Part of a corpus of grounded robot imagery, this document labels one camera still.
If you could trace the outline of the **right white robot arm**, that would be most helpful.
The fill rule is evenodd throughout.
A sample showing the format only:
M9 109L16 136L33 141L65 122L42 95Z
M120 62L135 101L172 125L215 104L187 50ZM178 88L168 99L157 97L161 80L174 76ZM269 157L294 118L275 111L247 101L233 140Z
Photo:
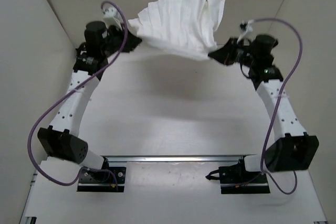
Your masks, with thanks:
M285 91L285 80L273 64L271 51L277 45L278 40L267 34L257 35L253 41L230 38L222 48L208 55L225 66L237 63L248 67L246 78L253 83L271 120L275 142L266 144L260 155L244 158L244 164L235 169L241 182L248 182L254 172L307 170L319 146L317 137L308 134L300 124Z

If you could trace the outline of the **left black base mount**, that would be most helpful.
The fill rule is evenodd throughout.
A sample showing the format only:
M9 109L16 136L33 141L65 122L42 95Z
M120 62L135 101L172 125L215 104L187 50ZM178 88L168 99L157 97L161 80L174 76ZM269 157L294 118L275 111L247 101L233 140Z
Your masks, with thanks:
M109 163L109 172L89 172L84 170L77 183L78 192L86 193L123 193L127 173L126 163Z

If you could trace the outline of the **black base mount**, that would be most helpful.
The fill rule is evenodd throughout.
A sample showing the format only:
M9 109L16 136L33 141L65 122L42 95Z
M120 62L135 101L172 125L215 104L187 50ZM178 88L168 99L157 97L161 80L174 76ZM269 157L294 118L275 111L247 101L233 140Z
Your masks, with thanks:
M262 175L261 172L246 171L242 159L234 165L220 166L217 170L211 171L205 178L218 180L222 195L270 193L267 176Z
M77 183L78 192L86 193L123 193L127 173L126 163L109 163L109 172L89 172L84 170Z

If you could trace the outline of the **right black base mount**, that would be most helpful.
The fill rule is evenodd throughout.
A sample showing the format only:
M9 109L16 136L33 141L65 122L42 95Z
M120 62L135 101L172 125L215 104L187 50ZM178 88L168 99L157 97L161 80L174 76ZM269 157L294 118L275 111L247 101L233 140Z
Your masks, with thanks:
M217 170L211 171L205 178L218 180L222 195L270 193L267 176L262 175L261 172L246 171L242 159L234 165L220 166Z

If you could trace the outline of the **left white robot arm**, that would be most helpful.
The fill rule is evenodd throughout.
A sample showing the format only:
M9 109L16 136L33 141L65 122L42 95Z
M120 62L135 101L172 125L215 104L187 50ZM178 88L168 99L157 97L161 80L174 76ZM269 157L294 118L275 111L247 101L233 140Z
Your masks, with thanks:
M86 24L85 41L76 50L76 61L66 98L47 128L37 137L46 153L58 159L91 168L98 181L109 177L110 168L102 156L93 153L79 138L82 117L94 90L100 83L108 58L118 50L131 52L141 39L126 30L124 24L106 25L101 21Z

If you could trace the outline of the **white pleated skirt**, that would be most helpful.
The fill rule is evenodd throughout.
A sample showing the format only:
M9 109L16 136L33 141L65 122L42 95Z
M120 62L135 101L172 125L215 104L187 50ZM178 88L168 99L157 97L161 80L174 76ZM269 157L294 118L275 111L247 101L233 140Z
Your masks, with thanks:
M166 54L208 60L217 49L214 38L225 0L157 0L128 21L133 34Z

